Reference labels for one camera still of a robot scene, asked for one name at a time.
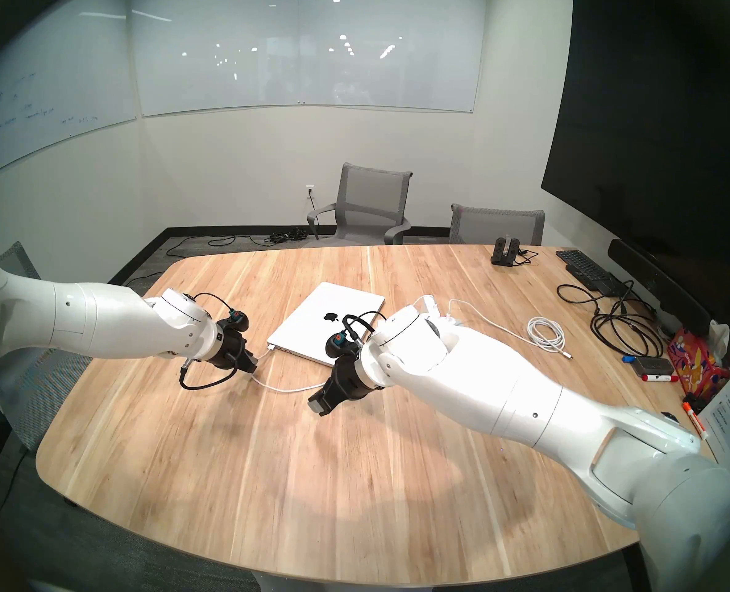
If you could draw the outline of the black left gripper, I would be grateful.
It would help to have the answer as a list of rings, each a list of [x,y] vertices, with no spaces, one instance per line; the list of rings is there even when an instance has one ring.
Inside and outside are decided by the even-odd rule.
[[[245,348],[247,341],[235,324],[217,324],[217,342],[220,347],[213,355],[213,365],[217,369],[256,372],[258,359]]]

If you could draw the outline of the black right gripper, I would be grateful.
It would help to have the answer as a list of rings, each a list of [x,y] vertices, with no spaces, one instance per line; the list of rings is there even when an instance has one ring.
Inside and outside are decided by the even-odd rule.
[[[327,399],[326,390],[319,389],[307,400],[311,410],[317,410],[319,416],[326,416],[344,401],[359,400],[369,395],[371,387],[359,377],[356,370],[358,361],[355,355],[337,358],[327,380]]]

